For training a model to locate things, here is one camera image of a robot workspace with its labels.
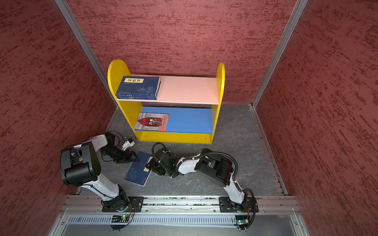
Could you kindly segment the blue book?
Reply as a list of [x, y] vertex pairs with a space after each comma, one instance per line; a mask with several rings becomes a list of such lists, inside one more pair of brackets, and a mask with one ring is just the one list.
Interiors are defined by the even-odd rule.
[[151, 173], [151, 170], [146, 166], [153, 159], [153, 156], [145, 152], [139, 152], [137, 157], [139, 161], [132, 164], [124, 180], [129, 183], [144, 186]]
[[124, 76], [116, 97], [119, 100], [156, 100], [160, 85], [160, 77]]

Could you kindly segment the red Hamlet picture book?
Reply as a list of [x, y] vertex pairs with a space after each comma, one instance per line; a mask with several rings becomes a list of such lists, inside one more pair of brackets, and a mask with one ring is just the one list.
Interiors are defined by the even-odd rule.
[[141, 112], [134, 129], [136, 131], [166, 132], [168, 119], [169, 114]]

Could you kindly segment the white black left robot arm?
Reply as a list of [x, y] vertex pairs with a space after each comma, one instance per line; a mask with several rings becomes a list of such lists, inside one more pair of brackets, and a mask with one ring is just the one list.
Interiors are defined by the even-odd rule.
[[132, 139], [116, 144], [111, 132], [96, 135], [81, 144], [65, 147], [61, 151], [60, 169], [66, 185], [86, 188], [101, 197], [103, 212], [124, 212], [132, 208], [125, 191], [101, 173], [97, 153], [110, 157], [111, 162], [128, 164], [138, 162], [136, 153], [129, 150], [135, 145]]

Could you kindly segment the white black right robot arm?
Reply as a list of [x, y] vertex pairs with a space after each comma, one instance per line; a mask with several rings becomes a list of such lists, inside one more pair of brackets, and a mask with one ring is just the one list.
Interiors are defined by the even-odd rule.
[[244, 212], [247, 209], [247, 195], [236, 179], [238, 164], [229, 154], [204, 148], [198, 155], [178, 159], [167, 148], [162, 148], [153, 153], [146, 168], [172, 179], [180, 174], [200, 174], [226, 191], [234, 211]]

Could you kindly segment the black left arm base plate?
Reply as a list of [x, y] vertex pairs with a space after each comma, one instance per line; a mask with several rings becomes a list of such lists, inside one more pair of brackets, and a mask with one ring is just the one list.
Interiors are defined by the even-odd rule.
[[109, 201], [101, 201], [102, 212], [141, 212], [143, 197], [122, 197], [118, 196]]

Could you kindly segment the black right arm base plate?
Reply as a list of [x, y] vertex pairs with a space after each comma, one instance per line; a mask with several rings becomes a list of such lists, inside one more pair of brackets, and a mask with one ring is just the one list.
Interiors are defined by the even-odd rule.
[[255, 197], [246, 197], [241, 204], [234, 203], [229, 197], [219, 198], [220, 212], [253, 213], [259, 212]]

